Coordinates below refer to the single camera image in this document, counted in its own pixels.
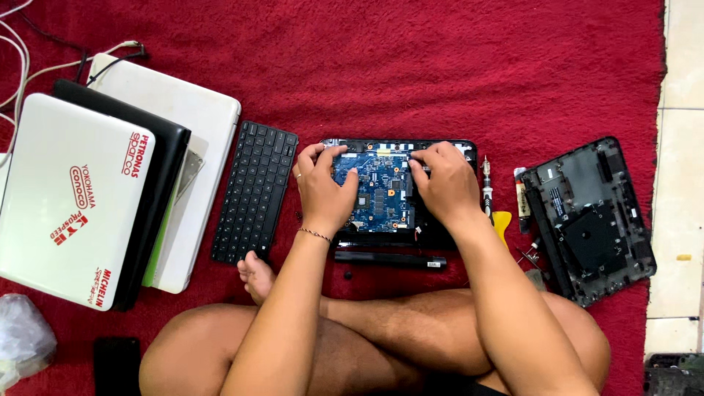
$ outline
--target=blue circuit board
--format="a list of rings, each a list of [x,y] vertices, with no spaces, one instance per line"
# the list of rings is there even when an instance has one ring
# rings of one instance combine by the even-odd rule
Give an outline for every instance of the blue circuit board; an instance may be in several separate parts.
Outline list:
[[[357,168],[359,189],[347,226],[361,232],[395,233],[413,229],[414,209],[406,201],[413,192],[408,167],[410,150],[375,144],[363,153],[345,153],[333,162],[333,178],[342,185],[347,171]]]

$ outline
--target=man's right hand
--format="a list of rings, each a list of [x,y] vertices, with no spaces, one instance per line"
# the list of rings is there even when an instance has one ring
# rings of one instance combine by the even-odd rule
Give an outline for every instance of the man's right hand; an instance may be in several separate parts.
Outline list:
[[[474,218],[486,218],[479,206],[479,183],[464,154],[449,142],[414,151],[408,162],[420,196],[430,212],[452,231]],[[430,178],[418,161],[430,168]]]

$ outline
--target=person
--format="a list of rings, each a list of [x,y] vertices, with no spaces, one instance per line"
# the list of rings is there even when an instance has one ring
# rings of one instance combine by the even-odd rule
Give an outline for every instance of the person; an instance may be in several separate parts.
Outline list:
[[[342,186],[330,177],[345,151],[301,152],[303,225],[278,276],[249,252],[237,267],[257,307],[214,304],[174,317],[142,360],[144,396],[598,394],[610,362],[604,334],[582,308],[523,274],[479,207],[472,168],[447,142],[414,151],[409,166],[455,240],[471,289],[322,297],[329,239],[357,195],[356,169]]]

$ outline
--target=laptop keyboard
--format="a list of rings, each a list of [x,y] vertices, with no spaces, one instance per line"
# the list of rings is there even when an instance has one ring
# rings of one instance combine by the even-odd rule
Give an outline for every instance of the laptop keyboard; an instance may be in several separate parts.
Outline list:
[[[267,258],[297,145],[293,133],[242,123],[210,251],[213,260],[237,264],[250,250]]]

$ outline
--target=red carpet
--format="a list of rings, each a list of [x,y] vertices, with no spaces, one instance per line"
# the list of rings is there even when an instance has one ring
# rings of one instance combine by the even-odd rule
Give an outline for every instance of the red carpet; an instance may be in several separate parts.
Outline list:
[[[8,6],[2,1],[1,7]],[[662,0],[456,1],[50,1],[27,14],[92,50],[127,39],[147,45],[146,66],[237,98],[242,119],[295,132],[301,146],[327,137],[470,139],[488,155],[496,210],[516,213],[513,169],[533,166],[605,135],[625,152],[644,213],[655,174],[655,115],[665,72]],[[76,51],[6,19],[26,38],[32,69],[74,61]],[[0,92],[15,89],[19,62],[0,46]],[[29,92],[47,92],[49,73]],[[8,123],[0,120],[0,147]],[[215,210],[219,211],[220,201]],[[298,227],[291,189],[272,249],[281,265]],[[8,394],[92,395],[92,342],[136,336],[143,349],[185,309],[250,304],[235,268],[208,257],[211,216],[191,285],[180,295],[143,289],[137,307],[105,314],[0,280],[0,294],[29,295],[56,332],[56,363]],[[511,249],[526,247],[514,221]],[[437,275],[329,263],[324,294],[371,299],[461,287],[459,260]],[[648,284],[589,311],[613,353],[605,395],[641,392]]]

